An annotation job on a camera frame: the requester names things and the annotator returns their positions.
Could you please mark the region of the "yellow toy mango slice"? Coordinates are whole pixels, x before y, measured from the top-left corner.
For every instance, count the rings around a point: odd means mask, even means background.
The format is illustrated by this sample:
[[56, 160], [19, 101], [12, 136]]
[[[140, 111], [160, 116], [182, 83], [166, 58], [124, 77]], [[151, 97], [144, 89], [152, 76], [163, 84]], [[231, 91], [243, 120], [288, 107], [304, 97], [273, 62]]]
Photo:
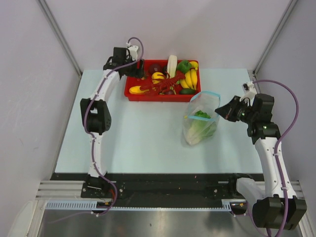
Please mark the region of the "yellow toy mango slice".
[[129, 89], [130, 94], [144, 94], [147, 91], [148, 91], [147, 89], [142, 90], [141, 86], [133, 86]]

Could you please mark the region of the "clear zip top bag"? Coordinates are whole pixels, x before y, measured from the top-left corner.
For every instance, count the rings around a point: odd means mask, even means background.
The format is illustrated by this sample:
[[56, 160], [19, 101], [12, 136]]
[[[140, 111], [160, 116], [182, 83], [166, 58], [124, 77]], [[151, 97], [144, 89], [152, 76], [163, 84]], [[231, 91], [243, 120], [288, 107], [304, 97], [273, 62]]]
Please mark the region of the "clear zip top bag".
[[194, 95], [185, 110], [182, 129], [185, 141], [193, 146], [212, 137], [217, 129], [221, 96], [212, 91], [201, 91]]

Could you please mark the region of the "green white toy cabbage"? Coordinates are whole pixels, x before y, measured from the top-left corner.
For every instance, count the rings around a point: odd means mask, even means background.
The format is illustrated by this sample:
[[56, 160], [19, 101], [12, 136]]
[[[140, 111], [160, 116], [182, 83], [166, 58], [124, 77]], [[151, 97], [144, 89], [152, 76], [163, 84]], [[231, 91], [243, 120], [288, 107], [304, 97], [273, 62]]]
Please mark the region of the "green white toy cabbage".
[[192, 115], [184, 116], [183, 133], [186, 142], [193, 146], [212, 137], [217, 129], [218, 119], [198, 110]]

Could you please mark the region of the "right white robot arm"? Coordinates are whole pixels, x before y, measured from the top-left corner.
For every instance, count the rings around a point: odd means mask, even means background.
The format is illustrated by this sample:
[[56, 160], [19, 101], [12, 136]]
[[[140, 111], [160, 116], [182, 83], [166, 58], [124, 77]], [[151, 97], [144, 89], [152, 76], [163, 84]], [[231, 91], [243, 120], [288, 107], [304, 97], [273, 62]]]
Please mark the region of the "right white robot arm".
[[265, 189], [251, 178], [238, 178], [228, 185], [233, 198], [243, 196], [258, 228], [293, 230], [307, 211], [305, 200], [299, 199], [288, 178], [282, 157], [281, 134], [271, 121], [274, 98], [256, 94], [252, 104], [235, 96], [215, 112], [222, 118], [247, 124], [247, 135], [259, 155]]

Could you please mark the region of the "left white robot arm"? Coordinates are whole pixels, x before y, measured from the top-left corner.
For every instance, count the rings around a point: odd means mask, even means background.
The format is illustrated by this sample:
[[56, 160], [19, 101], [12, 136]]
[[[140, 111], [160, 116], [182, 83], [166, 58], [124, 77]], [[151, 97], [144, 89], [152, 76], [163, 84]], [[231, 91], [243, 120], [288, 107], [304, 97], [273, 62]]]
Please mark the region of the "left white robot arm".
[[103, 67], [102, 78], [89, 98], [82, 98], [80, 111], [82, 125], [90, 135], [91, 163], [81, 190], [82, 198], [104, 198], [113, 186], [104, 180], [107, 173], [102, 164], [102, 139], [112, 124], [108, 108], [109, 97], [122, 76], [144, 76], [144, 60], [138, 58], [139, 47], [115, 47]]

